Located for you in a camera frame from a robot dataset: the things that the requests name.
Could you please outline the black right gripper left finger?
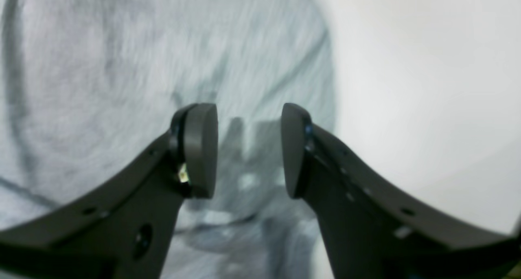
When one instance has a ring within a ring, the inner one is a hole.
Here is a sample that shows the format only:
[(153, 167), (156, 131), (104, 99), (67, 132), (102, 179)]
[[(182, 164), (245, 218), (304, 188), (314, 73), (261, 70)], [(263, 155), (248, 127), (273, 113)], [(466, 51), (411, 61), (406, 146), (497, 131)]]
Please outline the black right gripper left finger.
[(167, 132), (74, 202), (1, 231), (1, 277), (158, 279), (186, 199), (214, 195), (215, 104), (176, 111)]

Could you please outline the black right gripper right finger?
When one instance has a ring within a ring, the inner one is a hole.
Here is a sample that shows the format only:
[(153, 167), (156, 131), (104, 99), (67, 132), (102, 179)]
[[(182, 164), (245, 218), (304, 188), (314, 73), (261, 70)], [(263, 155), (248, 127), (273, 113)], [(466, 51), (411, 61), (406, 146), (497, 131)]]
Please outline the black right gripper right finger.
[(400, 190), (347, 145), (286, 103), (285, 188), (313, 210), (337, 279), (502, 279), (520, 261), (520, 234), (465, 223)]

